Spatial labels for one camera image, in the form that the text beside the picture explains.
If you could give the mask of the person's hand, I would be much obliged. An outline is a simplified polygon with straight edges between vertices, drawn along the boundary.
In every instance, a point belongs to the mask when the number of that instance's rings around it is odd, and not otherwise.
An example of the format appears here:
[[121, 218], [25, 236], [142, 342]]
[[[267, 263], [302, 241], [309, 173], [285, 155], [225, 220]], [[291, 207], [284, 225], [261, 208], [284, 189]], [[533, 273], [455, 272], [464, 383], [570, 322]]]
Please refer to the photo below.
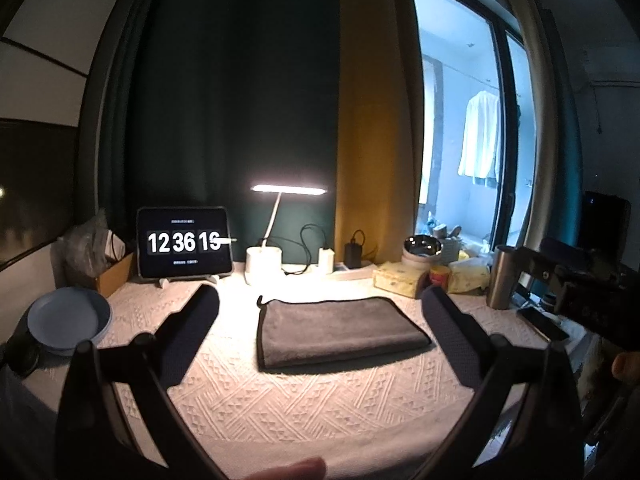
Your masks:
[[326, 478], [326, 461], [311, 457], [288, 466], [279, 466], [254, 472], [245, 480], [323, 480]]

